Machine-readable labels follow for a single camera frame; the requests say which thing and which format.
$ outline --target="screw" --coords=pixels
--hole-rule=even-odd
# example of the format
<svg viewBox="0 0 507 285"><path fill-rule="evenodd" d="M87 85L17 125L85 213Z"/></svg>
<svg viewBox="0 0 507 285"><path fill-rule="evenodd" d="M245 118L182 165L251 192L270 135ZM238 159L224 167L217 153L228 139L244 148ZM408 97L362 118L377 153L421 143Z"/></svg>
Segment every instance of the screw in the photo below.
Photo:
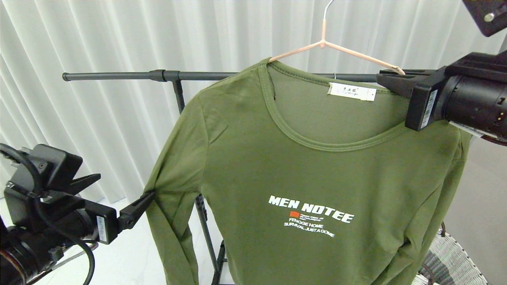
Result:
<svg viewBox="0 0 507 285"><path fill-rule="evenodd" d="M493 21L494 18L495 18L495 14L489 13L489 14L486 14L486 16L484 16L484 21L491 22L491 21Z"/></svg>

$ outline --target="clothing rack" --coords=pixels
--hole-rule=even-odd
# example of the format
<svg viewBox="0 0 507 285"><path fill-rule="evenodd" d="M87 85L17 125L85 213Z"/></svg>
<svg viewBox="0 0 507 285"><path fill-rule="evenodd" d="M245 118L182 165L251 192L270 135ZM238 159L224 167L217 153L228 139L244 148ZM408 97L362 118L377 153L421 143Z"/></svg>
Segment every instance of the clothing rack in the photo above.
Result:
<svg viewBox="0 0 507 285"><path fill-rule="evenodd" d="M171 82L174 94L176 95L176 102L178 104L179 112L181 113L185 108L185 100L183 98L183 86L182 80L188 81L219 81L225 79L227 77L233 76L237 73L233 72L181 72L178 70L164 70L164 69L156 69L149 72L119 72L119 73L63 73L62 77L65 81L75 81L75 80L141 80L148 79L158 82ZM376 83L376 74L335 74L335 73L327 73L327 74L315 74L322 77L334 78L339 80L347 80L353 82L368 82L368 83ZM199 215L199 220L201 221L201 227L204 232L204 238L206 240L206 245L208 247L209 255L211 257L211 262L214 268L213 281L211 285L226 285L221 284L220 279L222 277L222 269L224 267L224 263L227 262L227 258L225 257L225 245L224 241L220 244L219 255L215 255L215 251L213 249L213 243L211 241L211 236L209 234L208 228L208 215L206 208L204 206L204 197L202 194L199 194L194 201L197 213Z"/></svg>

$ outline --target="metal hook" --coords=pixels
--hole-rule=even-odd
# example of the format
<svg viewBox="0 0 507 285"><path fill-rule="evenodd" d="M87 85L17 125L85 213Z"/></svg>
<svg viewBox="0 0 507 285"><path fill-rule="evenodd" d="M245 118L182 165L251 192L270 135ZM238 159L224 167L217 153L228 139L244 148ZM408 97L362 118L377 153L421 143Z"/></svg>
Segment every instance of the metal hook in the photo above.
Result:
<svg viewBox="0 0 507 285"><path fill-rule="evenodd" d="M325 20L325 16L326 16L326 14L328 13L328 8L329 8L329 6L331 5L331 3L332 3L333 1L334 1L334 0L329 1L328 5L325 7L325 9L324 9L324 19L323 19L323 20Z"/></svg>

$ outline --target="clothes hanger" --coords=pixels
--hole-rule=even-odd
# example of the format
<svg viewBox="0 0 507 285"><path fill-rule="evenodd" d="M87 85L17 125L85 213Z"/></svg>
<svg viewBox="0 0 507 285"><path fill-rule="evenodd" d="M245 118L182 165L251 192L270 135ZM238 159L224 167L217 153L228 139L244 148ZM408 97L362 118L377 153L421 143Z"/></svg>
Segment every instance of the clothes hanger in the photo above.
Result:
<svg viewBox="0 0 507 285"><path fill-rule="evenodd" d="M328 42L328 41L325 40L325 16L328 13L328 8L331 5L331 3L333 3L333 1L334 0L330 0L329 3L328 3L328 5L324 9L324 19L322 20L322 39L320 41L318 41L316 43L313 43L311 45L308 45L306 47L298 48L296 50L289 51L289 52L286 52L284 54L280 54L280 55L277 55L275 57L272 57L272 58L269 59L268 62L273 62L275 60L279 60L281 58L288 57L288 56L291 56L291 55L294 55L294 54L297 54L297 53L309 50L309 49L314 48L316 46L320 46L321 49L323 49L325 46L328 46L328 47L334 48L336 50L343 51L343 52L346 52L346 53L351 54L353 56L356 56L356 57L359 57L359 58L371 61L373 63L376 63L378 65L381 65L381 66L385 67L385 68L393 70L394 72L396 72L398 74L405 75L405 72L399 66L387 63L385 61L382 61L380 59L371 57L371 56L366 55L366 54L362 54L362 53L359 53L359 52L356 52L356 51L353 51L353 50L349 50L347 48L344 48L344 47L332 44L332 43L330 43L330 42Z"/></svg>

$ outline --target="long-sleeve shirt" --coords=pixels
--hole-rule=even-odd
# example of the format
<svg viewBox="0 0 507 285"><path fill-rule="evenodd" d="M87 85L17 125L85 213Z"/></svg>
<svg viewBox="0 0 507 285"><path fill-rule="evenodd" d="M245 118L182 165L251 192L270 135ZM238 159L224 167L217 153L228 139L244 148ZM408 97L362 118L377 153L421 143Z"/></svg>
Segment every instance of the long-sleeve shirt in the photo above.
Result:
<svg viewBox="0 0 507 285"><path fill-rule="evenodd" d="M328 94L375 88L373 101ZM167 284L198 284L188 225L202 193L237 285L405 285L450 206L471 136L404 126L408 100L268 59L185 107L145 191Z"/></svg>

